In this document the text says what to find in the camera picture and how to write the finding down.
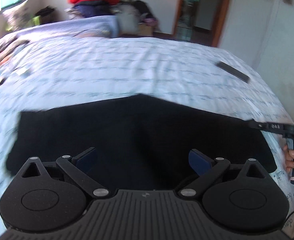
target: patterned pillow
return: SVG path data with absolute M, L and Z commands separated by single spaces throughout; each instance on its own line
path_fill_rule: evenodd
M 31 17 L 27 7 L 27 1 L 3 12 L 10 31 L 18 31 L 28 26 Z

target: navy blue folded clothing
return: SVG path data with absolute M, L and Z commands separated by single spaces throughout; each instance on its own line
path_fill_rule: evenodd
M 109 5 L 77 5 L 74 6 L 85 18 L 103 16 L 103 15 L 112 15 L 109 10 Z
M 92 0 L 92 1 L 81 1 L 75 4 L 75 6 L 77 5 L 97 6 L 97 5 L 109 5 L 109 3 L 104 0 Z

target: wooden door frame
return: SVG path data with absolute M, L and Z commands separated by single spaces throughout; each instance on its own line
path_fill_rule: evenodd
M 177 6 L 176 6 L 176 18 L 175 18 L 175 23 L 173 26 L 173 31 L 172 31 L 173 38 L 176 36 L 176 32 L 177 32 L 177 23 L 178 23 L 180 12 L 181 12 L 182 1 L 183 0 L 178 0 Z M 215 22 L 214 22 L 215 27 L 214 27 L 214 33 L 213 33 L 212 47 L 217 47 L 219 45 L 223 27 L 226 22 L 229 4 L 230 4 L 230 0 L 221 0 L 220 6 L 218 7 L 217 14 L 215 17 Z

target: light blue patterned bed sheet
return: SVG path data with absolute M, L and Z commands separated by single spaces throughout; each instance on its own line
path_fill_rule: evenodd
M 250 83 L 217 68 L 218 61 L 248 75 Z M 28 69 L 29 75 L 19 76 L 13 71 L 20 68 Z M 0 87 L 0 197 L 11 181 L 4 163 L 15 142 L 22 110 L 144 93 L 244 120 L 292 122 L 252 68 L 225 50 L 186 42 L 156 38 L 47 38 L 22 49 L 0 70 L 0 76 L 8 77 Z M 294 186 L 283 169 L 279 138 L 263 134 L 278 166 L 271 177 L 288 195 L 294 192 Z M 294 196 L 290 200 L 292 210 Z M 294 216 L 284 230 L 294 235 Z M 0 234 L 3 231 L 0 218 Z

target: black rectangular object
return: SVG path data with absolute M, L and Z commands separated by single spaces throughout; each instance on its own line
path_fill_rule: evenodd
M 241 79 L 242 81 L 245 81 L 246 83 L 250 81 L 250 78 L 247 75 L 222 61 L 218 62 L 216 66 Z

